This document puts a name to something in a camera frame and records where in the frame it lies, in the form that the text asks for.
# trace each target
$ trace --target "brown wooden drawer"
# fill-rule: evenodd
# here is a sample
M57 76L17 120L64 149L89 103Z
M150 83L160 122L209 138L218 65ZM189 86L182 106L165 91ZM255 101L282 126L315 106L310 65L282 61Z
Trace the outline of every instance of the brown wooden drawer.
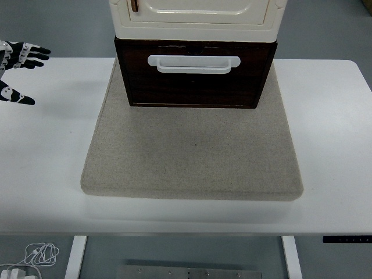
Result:
M255 108L276 50L274 43L115 39L131 106ZM150 55L238 56L227 74L160 73Z

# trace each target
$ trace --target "storage cabinet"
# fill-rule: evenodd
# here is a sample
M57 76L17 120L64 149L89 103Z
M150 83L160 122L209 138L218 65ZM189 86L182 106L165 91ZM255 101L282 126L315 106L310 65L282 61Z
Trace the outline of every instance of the storage cabinet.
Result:
M257 107L286 0L110 0L131 106Z

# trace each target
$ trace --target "white drawer handle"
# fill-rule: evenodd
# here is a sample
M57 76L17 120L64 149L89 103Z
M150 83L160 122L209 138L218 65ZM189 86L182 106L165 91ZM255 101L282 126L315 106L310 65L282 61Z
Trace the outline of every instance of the white drawer handle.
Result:
M177 74L227 74L240 65L237 56L150 55L147 61L161 73Z

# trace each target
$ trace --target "metal plate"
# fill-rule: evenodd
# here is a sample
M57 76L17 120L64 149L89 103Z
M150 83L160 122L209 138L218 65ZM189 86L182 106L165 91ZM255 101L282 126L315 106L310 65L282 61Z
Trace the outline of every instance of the metal plate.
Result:
M117 279L261 279L261 272L227 269L191 269L187 267L119 267Z

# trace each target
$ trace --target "white table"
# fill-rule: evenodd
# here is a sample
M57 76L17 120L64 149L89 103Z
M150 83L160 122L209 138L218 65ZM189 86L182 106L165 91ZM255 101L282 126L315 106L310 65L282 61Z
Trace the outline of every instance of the white table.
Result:
M293 202L89 196L80 176L113 58L52 58L3 81L0 233L372 233L372 93L344 60L275 60L305 191Z

